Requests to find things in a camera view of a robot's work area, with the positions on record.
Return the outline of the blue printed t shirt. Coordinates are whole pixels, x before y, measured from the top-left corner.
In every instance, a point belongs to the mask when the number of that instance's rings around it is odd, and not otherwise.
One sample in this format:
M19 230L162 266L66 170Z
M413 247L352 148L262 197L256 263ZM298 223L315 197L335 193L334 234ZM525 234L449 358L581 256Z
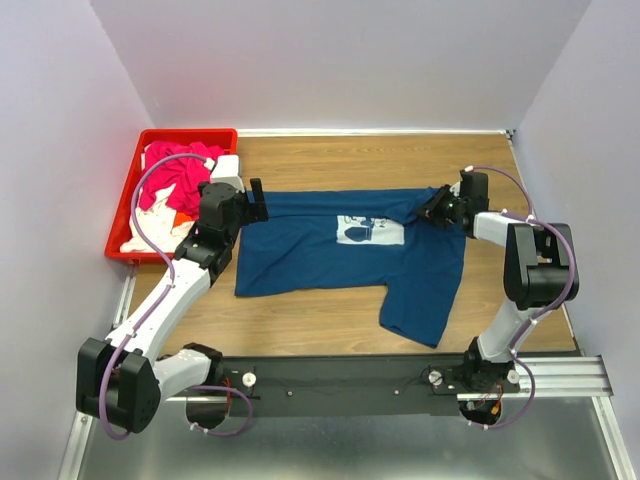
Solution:
M384 286L381 327L435 348L461 283L466 238L416 210L435 189L268 192L243 228L235 293Z

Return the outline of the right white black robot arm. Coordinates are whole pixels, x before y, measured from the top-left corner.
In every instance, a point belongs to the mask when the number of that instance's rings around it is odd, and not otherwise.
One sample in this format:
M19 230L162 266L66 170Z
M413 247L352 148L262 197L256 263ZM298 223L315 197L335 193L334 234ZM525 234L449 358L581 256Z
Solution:
M415 215L440 228L456 226L470 239L504 249L505 300L491 325L475 337L460 364L432 368L428 380L434 390L485 393L504 381L516 385L518 351L541 319L574 299L579 274L571 229L538 219L526 197L527 214L490 208L490 172L524 186L513 175L490 166L468 166L460 180L444 185L415 210Z

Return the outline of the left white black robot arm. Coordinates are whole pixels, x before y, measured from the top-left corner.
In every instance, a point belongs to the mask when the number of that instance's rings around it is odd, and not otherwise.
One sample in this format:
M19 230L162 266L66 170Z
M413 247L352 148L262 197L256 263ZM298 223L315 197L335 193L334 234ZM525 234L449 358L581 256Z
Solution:
M251 179L249 191L204 182L199 194L199 217L156 287L105 339L90 338L78 351L76 408L100 420L115 440L142 432L161 403L184 390L236 393L224 378L222 354L213 348L191 343L160 356L170 333L231 262L241 229L268 218L258 178Z

